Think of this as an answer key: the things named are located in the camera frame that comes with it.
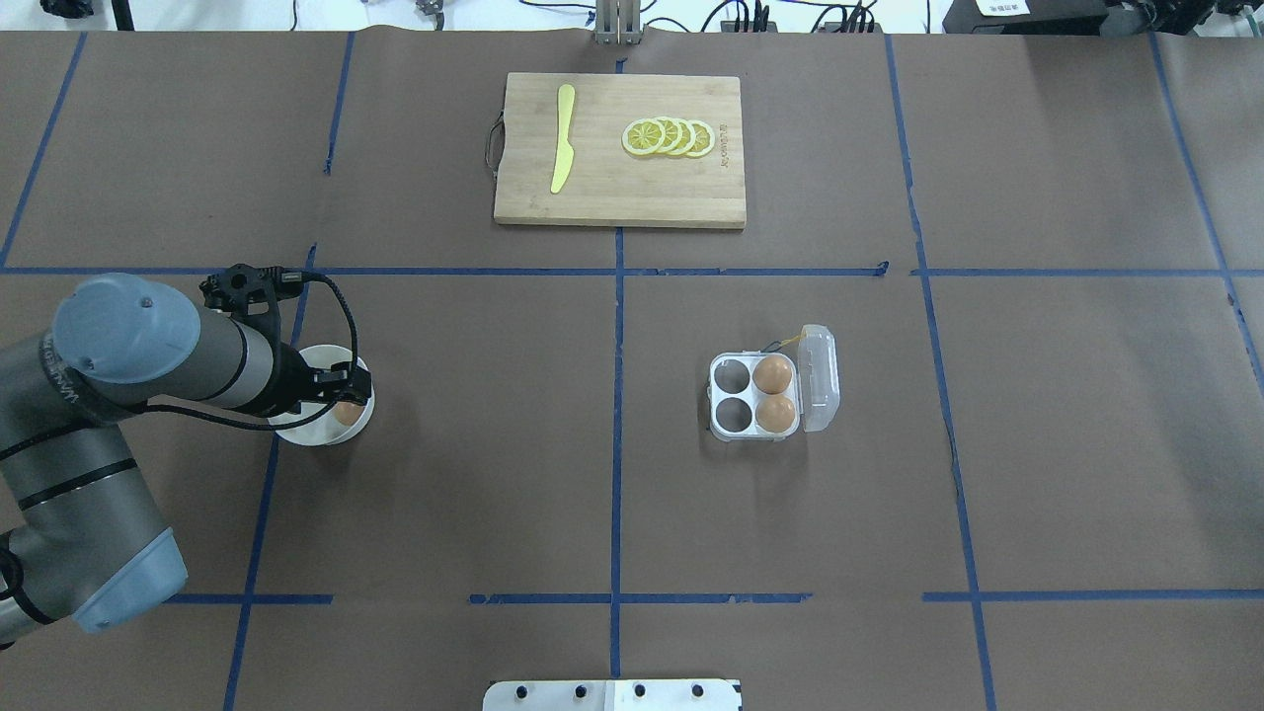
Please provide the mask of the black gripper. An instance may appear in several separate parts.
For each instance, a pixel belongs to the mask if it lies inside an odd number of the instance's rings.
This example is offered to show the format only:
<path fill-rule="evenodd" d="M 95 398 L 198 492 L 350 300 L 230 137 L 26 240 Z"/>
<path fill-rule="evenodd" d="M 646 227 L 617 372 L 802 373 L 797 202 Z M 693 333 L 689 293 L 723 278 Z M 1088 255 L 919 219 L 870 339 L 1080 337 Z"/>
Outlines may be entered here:
<path fill-rule="evenodd" d="M 351 361 L 311 367 L 300 350 L 284 343 L 272 345 L 270 378 L 262 391 L 262 416 L 297 414 L 302 402 L 367 405 L 370 369 Z"/>

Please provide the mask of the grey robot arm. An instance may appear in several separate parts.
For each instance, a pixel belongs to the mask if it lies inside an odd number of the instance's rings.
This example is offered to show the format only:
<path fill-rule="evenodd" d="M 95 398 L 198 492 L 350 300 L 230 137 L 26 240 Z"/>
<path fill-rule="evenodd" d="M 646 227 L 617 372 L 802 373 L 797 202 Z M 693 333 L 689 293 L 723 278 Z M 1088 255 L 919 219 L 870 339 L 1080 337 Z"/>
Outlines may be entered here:
<path fill-rule="evenodd" d="M 279 304 L 326 275 L 239 263 L 202 304 L 126 272 L 82 280 L 51 326 L 3 350 L 3 479 L 21 514 L 3 534 L 4 648 L 71 617 L 90 634 L 178 595 L 185 554 L 121 423 L 178 414 L 240 431 L 296 431 L 373 406 L 348 356 L 308 361 L 281 337 Z"/>

